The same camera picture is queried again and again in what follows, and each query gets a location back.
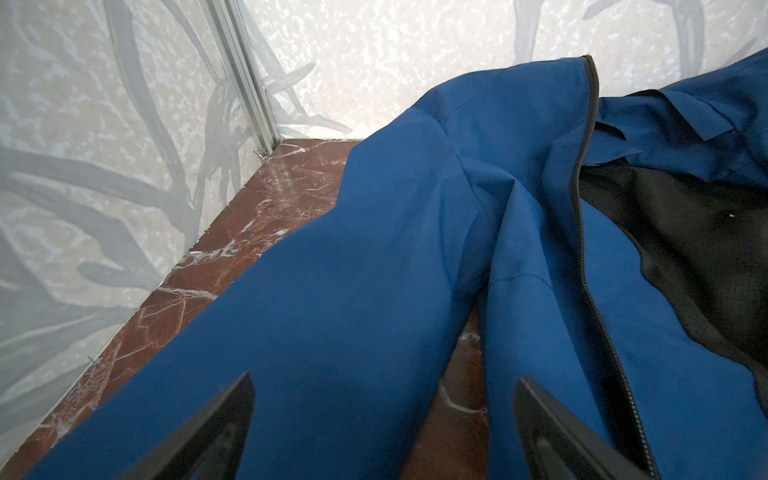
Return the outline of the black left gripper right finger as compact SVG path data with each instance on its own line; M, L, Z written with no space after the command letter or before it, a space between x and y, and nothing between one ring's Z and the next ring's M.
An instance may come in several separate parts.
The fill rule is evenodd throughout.
M512 401L533 479L648 479L535 381L518 380Z

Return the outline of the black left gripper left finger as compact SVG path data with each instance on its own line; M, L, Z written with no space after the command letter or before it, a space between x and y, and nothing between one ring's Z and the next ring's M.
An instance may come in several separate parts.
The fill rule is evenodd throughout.
M120 477L155 480L235 478L254 404L252 379L245 372Z

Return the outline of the blue zip jacket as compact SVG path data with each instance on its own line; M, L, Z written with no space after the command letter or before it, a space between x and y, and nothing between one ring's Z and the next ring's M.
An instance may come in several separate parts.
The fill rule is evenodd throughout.
M532 478L523 377L648 479L765 478L766 52L622 97L589 56L434 87L30 477L121 475L247 372L236 478L393 479L471 313L490 478Z

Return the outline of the aluminium frame corner post left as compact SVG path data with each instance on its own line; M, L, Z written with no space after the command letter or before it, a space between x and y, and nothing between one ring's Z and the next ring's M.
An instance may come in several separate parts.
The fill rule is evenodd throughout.
M240 2L202 0L200 4L222 58L224 71L252 133L256 152L267 158L280 144L281 136L262 83Z

